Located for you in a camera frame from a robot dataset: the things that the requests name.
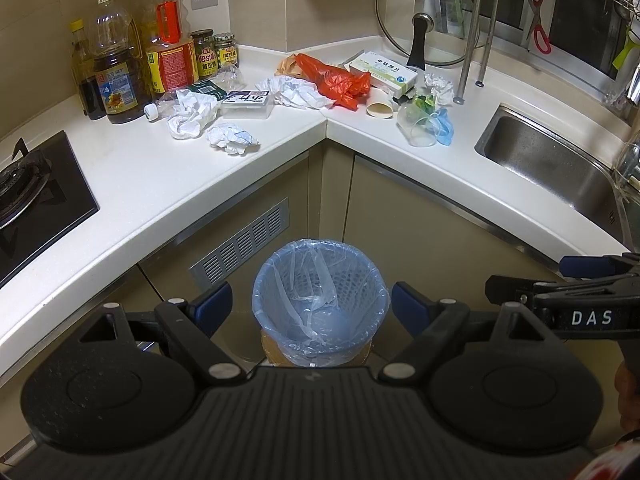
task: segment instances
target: silver screw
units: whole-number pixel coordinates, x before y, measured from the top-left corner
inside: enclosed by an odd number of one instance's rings
[[[390,363],[382,371],[392,379],[408,379],[415,374],[415,368],[407,363]]]
[[[209,375],[215,379],[233,379],[238,377],[242,370],[233,363],[218,363],[209,367]]]

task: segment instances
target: black robotic device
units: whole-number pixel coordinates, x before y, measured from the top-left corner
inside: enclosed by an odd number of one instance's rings
[[[612,258],[625,269],[610,282],[640,276],[636,255]],[[593,458],[584,443],[602,392],[548,327],[563,307],[544,295],[567,285],[546,283],[540,298],[535,283],[492,277],[499,312],[396,284],[393,310],[415,339],[377,379],[364,367],[258,367],[247,377],[209,339],[231,308],[227,284],[153,312],[101,307],[25,384],[38,447],[10,477],[566,480]],[[571,308],[602,308],[582,298]],[[634,298],[605,307],[617,322],[630,308],[626,326],[581,328],[640,336]],[[163,355],[136,341],[158,342]],[[470,342],[485,344],[465,351]]]

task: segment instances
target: ribbed black surface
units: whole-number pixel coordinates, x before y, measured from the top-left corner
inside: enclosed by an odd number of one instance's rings
[[[444,431],[416,391],[379,384],[366,368],[259,368],[241,386],[209,390],[152,446],[109,456],[44,446],[11,478],[566,480],[590,459],[583,448],[534,458],[473,448]]]

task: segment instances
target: black glass stovetop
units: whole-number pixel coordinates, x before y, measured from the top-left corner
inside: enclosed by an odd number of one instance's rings
[[[51,173],[27,209],[0,229],[0,287],[98,211],[66,133],[56,133],[34,148],[38,149],[49,163]]]

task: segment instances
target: cooking oil bottle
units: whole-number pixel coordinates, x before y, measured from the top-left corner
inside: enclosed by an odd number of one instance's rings
[[[154,0],[145,9],[146,60],[156,97],[198,81],[189,24],[180,0]]]
[[[92,121],[104,117],[104,104],[100,97],[100,89],[95,80],[94,56],[89,50],[89,41],[84,33],[82,20],[69,23],[73,34],[73,51],[71,53],[71,70],[76,82],[78,96],[84,114]]]
[[[140,35],[130,14],[114,0],[98,0],[95,78],[114,124],[142,117],[151,94],[145,80]]]

